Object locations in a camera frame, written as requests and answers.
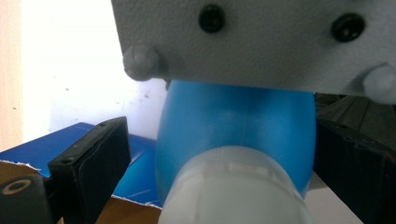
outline cardboard box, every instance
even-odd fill
[[[22,175],[39,175],[37,169],[22,163],[0,161],[0,184]],[[111,197],[96,223],[98,224],[157,224],[161,209]]]

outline black screw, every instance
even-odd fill
[[[221,7],[208,5],[201,10],[199,15],[201,29],[209,34],[217,33],[224,26],[224,12]]]
[[[341,43],[353,41],[363,33],[366,22],[355,13],[348,13],[332,23],[332,36]]]

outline white knob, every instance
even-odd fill
[[[363,80],[365,95],[383,105],[396,105],[396,71],[384,65],[371,71]]]
[[[158,73],[160,56],[152,47],[131,46],[125,51],[122,62],[129,77],[144,81]]]

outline white wall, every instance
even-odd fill
[[[156,138],[165,84],[123,72],[110,0],[22,1],[22,63],[24,141],[118,116]]]

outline white plastic cap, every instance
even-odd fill
[[[363,80],[366,96],[383,105],[396,105],[396,70],[382,65],[371,71]]]
[[[160,56],[152,47],[137,45],[126,50],[122,62],[129,77],[138,81],[145,81],[158,72]]]
[[[160,224],[314,223],[283,168],[247,147],[211,149],[187,162]]]

